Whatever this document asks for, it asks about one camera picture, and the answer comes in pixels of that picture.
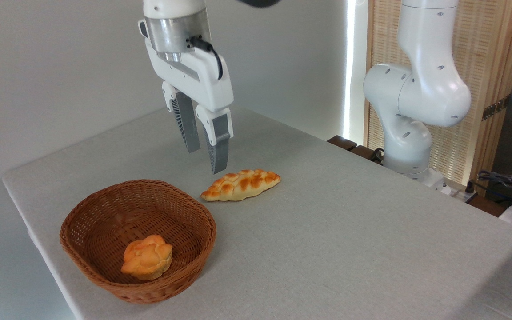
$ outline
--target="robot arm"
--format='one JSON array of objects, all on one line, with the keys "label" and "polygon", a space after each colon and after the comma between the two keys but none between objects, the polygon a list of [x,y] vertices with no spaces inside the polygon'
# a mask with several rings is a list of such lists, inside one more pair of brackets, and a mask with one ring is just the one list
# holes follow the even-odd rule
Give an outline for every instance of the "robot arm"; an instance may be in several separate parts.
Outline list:
[{"label": "robot arm", "polygon": [[364,79],[384,131],[384,166],[438,190],[443,176],[428,168],[432,136],[421,121],[453,126],[471,105],[452,57],[456,9],[457,0],[403,0],[398,43],[412,66],[374,65]]},{"label": "robot arm", "polygon": [[[260,8],[280,0],[242,0]],[[195,115],[203,124],[213,174],[226,168],[234,136],[228,106],[232,86],[224,58],[212,45],[205,0],[144,0],[141,34],[163,95],[189,152],[199,150]],[[192,99],[199,105],[193,109]]]}]

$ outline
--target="wicker basket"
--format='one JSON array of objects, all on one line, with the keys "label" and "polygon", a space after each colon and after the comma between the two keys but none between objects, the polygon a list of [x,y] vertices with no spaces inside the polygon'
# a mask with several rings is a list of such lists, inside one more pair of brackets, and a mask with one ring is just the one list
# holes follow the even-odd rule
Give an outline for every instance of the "wicker basket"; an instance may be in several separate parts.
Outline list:
[{"label": "wicker basket", "polygon": [[[123,274],[127,245],[153,234],[173,245],[171,267],[151,281]],[[136,304],[159,302],[187,289],[203,269],[215,237],[207,208],[157,180],[127,181],[91,194],[60,229],[63,249],[89,280]]]}]

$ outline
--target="bamboo blind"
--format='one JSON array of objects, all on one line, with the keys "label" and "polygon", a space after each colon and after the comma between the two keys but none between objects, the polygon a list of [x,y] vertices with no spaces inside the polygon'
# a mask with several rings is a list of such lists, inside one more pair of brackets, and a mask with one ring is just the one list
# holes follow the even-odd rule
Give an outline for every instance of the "bamboo blind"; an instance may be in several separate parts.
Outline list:
[{"label": "bamboo blind", "polygon": [[[396,40],[400,1],[372,0],[369,13],[369,65],[410,65]],[[490,169],[504,111],[482,121],[486,107],[512,87],[512,0],[460,0],[452,39],[457,71],[472,93],[467,116],[457,126],[428,126],[433,146],[430,167],[465,184],[475,172]],[[382,127],[371,106],[366,112],[366,145],[384,147]]]}]

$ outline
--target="bread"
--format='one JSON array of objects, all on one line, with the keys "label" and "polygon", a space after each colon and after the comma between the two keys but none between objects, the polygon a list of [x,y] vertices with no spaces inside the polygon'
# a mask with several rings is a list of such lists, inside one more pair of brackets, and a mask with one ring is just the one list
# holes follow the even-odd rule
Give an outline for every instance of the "bread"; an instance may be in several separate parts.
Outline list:
[{"label": "bread", "polygon": [[274,187],[281,178],[273,172],[264,170],[242,170],[239,173],[229,173],[213,182],[201,194],[206,201],[240,201],[251,196],[257,196],[264,190]]},{"label": "bread", "polygon": [[150,235],[128,245],[124,252],[122,273],[140,280],[153,280],[167,271],[173,259],[173,246],[159,235]]}]

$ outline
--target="table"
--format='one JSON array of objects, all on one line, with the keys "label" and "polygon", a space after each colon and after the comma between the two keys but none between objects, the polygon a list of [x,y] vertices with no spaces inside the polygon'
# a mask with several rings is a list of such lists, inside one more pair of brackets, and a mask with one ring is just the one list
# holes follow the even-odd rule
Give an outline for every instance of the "table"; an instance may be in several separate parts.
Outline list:
[{"label": "table", "polygon": [[254,112],[234,107],[226,172],[282,182],[236,203],[205,203],[217,239],[199,279],[158,304],[93,285],[59,244],[87,195],[164,180],[200,199],[206,150],[187,154],[173,116],[155,112],[4,175],[53,277],[80,319],[506,319],[512,225]]}]

